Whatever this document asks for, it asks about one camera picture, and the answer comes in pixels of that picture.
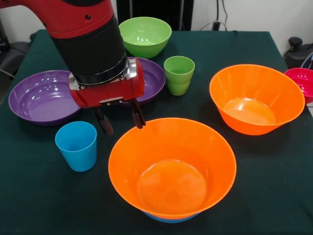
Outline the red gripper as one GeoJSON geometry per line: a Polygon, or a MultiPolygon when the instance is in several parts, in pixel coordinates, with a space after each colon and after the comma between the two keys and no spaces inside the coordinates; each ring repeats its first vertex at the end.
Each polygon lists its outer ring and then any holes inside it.
{"type": "Polygon", "coordinates": [[[133,109],[132,116],[138,129],[146,125],[141,107],[136,98],[144,94],[144,73],[138,58],[128,60],[126,72],[113,81],[96,86],[80,85],[71,73],[68,76],[68,87],[75,103],[81,108],[94,108],[99,124],[107,135],[113,134],[109,119],[99,106],[113,101],[129,101],[133,109]]]}

